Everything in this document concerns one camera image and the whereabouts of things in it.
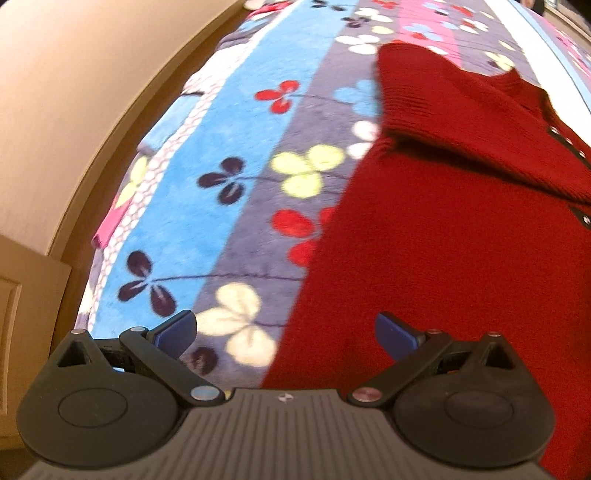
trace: wooden door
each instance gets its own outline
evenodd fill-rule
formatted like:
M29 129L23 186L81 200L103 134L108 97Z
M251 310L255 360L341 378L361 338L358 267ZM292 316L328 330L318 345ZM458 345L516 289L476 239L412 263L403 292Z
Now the wooden door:
M0 449L20 440L19 402L47 361L70 267L0 235Z

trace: red sweater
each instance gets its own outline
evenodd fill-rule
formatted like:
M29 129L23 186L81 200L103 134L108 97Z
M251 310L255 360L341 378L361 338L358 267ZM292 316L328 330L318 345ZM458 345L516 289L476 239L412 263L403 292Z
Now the red sweater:
M381 372L392 364L374 338L382 310L458 339L499 330L556 411L543 465L583 479L591 149L515 70L468 73L409 44L383 46L378 67L382 134L325 231L263 387L349 389Z

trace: beige wall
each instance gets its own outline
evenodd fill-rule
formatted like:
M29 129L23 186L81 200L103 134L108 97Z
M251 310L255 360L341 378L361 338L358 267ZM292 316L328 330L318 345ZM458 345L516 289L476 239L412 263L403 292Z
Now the beige wall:
M47 254L66 210L82 207L83 194L71 205L81 180L88 173L92 184L101 171L109 136L133 120L124 113L235 4L8 0L0 8L0 235Z

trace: floral blanket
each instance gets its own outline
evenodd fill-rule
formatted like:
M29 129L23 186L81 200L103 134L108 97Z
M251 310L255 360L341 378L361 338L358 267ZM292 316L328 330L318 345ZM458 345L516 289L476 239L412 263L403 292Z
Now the floral blanket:
M378 133L375 54L393 41L487 75L517 68L591 143L591 57L514 0L282 2L222 40L138 147L77 326L109 338L192 309L182 360L224 389L260 385Z

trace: light blue flower pattern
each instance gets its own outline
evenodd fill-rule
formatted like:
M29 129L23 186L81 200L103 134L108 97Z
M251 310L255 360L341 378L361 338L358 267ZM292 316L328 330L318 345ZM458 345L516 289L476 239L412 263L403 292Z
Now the light blue flower pattern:
M405 30L413 33L420 33L425 35L429 40L432 41L443 41L440 35L437 35L431 28L420 23L413 23L410 27L404 27Z
M353 105L353 111L363 116L379 115L377 100L378 85L373 80L360 80L355 87L343 87L335 90L333 96L338 102Z
M445 28L449 28L450 30L460 30L460 27L450 22L441 22L441 25Z
M431 2L426 2L423 4L423 6L431 10L435 10L440 15L449 15L449 12L447 10L444 10L439 5L432 4Z

